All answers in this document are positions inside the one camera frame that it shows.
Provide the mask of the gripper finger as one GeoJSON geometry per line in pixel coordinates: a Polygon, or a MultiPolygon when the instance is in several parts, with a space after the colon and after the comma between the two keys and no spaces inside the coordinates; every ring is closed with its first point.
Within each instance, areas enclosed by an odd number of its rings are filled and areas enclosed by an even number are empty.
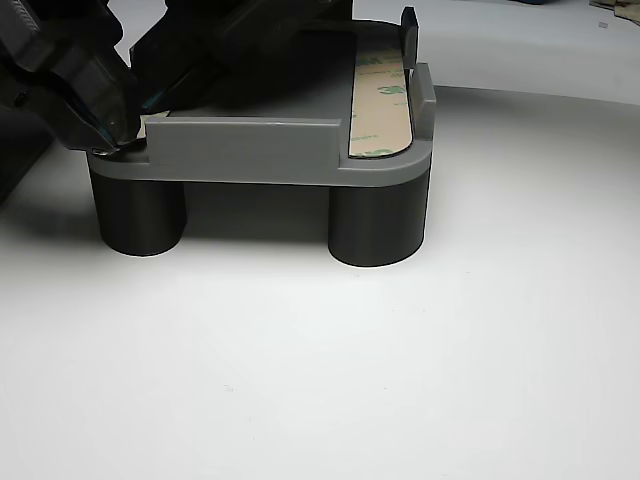
{"type": "Polygon", "coordinates": [[[172,110],[197,100],[225,76],[211,51],[211,32],[235,8],[233,1],[167,1],[161,19],[130,49],[143,110],[172,110]]]}
{"type": "Polygon", "coordinates": [[[350,1],[233,1],[211,32],[211,51],[228,69],[191,108],[237,108],[286,99],[353,72],[350,1]]]}
{"type": "Polygon", "coordinates": [[[135,78],[105,1],[1,4],[1,107],[39,117],[65,146],[124,146],[139,132],[135,78]]]}
{"type": "Polygon", "coordinates": [[[70,150],[112,154],[136,139],[135,80],[108,72],[3,72],[1,106],[39,117],[70,150]]]}

